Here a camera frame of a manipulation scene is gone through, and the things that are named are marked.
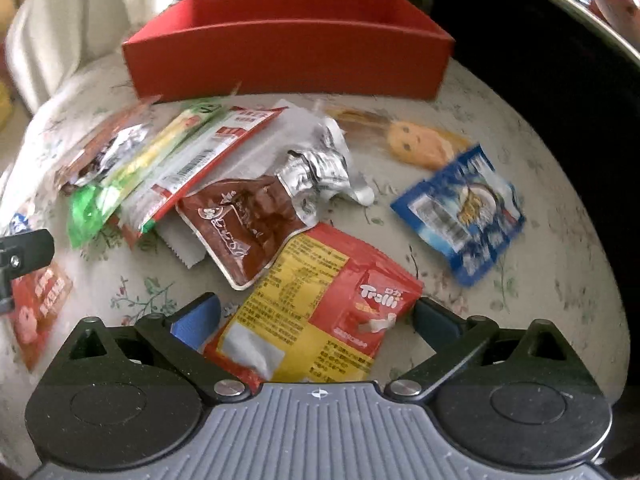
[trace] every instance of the floral tablecloth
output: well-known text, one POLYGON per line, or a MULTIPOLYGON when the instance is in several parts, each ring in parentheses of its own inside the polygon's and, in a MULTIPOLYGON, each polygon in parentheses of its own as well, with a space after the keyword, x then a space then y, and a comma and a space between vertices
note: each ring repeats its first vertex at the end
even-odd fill
MULTIPOLYGON (((501 326, 524 328, 535 318, 553 320, 574 346, 607 397, 614 401, 626 378, 629 336, 615 280, 580 199, 533 129, 491 89, 451 61, 439 97, 421 102, 383 97, 237 96, 233 104, 272 105, 285 97, 311 108, 318 98, 375 110, 391 117, 461 132, 479 141, 498 172, 511 180, 527 216, 524 232, 488 276, 472 288, 452 280, 444 259, 425 245, 389 208, 399 191, 425 177, 418 168, 354 150, 376 202, 363 208, 332 202, 325 219, 376 246, 424 282, 424 291, 466 317, 485 314, 501 326)), ((28 127, 0 205, 0 225, 35 190, 44 172, 82 134, 110 112, 133 102, 134 91, 119 54, 71 78, 28 127)), ((160 105, 159 114, 172 105, 160 105)), ((32 373, 24 368, 8 323, 0 334, 0 452, 28 474, 37 464, 24 428, 26 401, 75 323, 100 316, 106 325, 129 324, 149 312, 170 314, 205 291, 240 303, 210 259, 190 270, 151 233, 130 250, 120 234, 104 228, 84 250, 72 251, 65 234, 66 203, 47 220, 56 261, 74 288, 60 311, 46 350, 32 373)), ((372 371, 386 383, 433 351, 403 320, 388 332, 372 371)))

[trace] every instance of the red box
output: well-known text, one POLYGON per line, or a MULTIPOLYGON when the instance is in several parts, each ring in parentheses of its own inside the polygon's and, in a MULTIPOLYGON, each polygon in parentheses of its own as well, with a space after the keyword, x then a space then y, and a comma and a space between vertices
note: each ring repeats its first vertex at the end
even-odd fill
POLYGON ((122 46, 138 95, 436 96, 453 38, 407 0, 183 0, 122 46))

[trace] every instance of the metal screw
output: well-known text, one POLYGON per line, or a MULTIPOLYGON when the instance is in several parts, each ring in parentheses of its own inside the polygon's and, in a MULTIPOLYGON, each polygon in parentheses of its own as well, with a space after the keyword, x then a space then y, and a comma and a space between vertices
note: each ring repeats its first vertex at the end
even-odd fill
POLYGON ((422 391, 422 387, 415 381, 408 379, 398 379, 389 385, 389 389, 397 396, 413 397, 422 391))
POLYGON ((222 379, 213 385, 213 391, 220 397, 237 397, 244 393, 244 384, 235 379, 222 379))

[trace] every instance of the yellow label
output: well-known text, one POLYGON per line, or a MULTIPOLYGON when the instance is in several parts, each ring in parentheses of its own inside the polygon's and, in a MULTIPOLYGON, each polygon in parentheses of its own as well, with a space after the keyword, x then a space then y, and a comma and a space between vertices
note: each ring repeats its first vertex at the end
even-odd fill
MULTIPOLYGON (((236 360, 223 349, 227 334, 238 323, 273 347, 271 358, 283 356, 267 378, 270 381, 357 381, 366 377, 373 359, 308 322, 348 259, 305 234, 292 238, 226 327, 218 352, 236 360)), ((257 351, 270 352, 268 346, 261 344, 257 351)))

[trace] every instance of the blue plastic packet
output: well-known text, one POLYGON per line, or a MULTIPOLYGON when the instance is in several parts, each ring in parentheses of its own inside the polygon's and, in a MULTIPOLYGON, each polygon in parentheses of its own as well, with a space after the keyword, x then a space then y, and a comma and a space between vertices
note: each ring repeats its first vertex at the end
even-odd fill
POLYGON ((480 146, 415 184, 391 208, 447 257, 465 286, 484 276, 525 221, 513 186, 495 173, 480 146))

